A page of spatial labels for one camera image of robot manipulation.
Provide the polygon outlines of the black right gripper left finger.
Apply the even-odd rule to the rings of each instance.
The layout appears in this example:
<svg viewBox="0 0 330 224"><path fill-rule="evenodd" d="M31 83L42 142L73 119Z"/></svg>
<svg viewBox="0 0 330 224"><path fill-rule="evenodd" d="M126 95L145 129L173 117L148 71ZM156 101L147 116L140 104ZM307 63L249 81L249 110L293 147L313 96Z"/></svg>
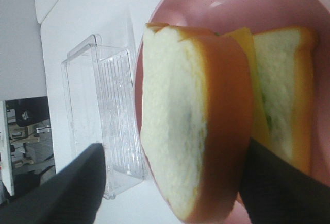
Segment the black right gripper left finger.
<svg viewBox="0 0 330 224"><path fill-rule="evenodd" d="M1 223L94 223L106 184L102 144L85 149L56 176L1 209Z"/></svg>

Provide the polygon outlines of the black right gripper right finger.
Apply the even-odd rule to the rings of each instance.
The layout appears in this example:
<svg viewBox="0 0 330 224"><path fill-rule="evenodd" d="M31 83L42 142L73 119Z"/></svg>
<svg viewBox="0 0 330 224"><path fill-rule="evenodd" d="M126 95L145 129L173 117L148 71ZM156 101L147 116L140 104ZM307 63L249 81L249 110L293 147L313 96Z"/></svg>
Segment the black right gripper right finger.
<svg viewBox="0 0 330 224"><path fill-rule="evenodd" d="M251 139L239 193L252 223L329 223L329 186Z"/></svg>

